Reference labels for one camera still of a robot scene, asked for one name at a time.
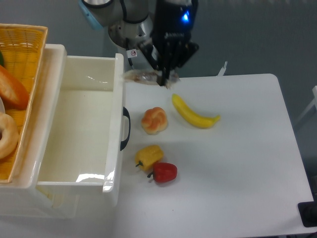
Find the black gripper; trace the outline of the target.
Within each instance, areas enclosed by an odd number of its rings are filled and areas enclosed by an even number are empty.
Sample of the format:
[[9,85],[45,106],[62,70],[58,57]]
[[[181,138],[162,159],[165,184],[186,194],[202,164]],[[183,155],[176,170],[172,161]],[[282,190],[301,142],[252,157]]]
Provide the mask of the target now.
[[156,2],[152,41],[142,41],[137,47],[158,71],[159,86],[176,82],[175,69],[181,68],[199,49],[199,45],[191,41],[198,5],[197,0]]

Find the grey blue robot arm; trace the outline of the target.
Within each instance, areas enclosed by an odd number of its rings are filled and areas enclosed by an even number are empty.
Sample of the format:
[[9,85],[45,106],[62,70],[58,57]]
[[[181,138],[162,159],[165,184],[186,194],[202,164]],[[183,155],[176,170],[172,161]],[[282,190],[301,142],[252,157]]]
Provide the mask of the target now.
[[158,0],[154,13],[147,0],[80,0],[83,15],[93,29],[108,28],[111,41],[126,54],[137,78],[167,86],[199,49],[191,40],[198,10],[196,0]]

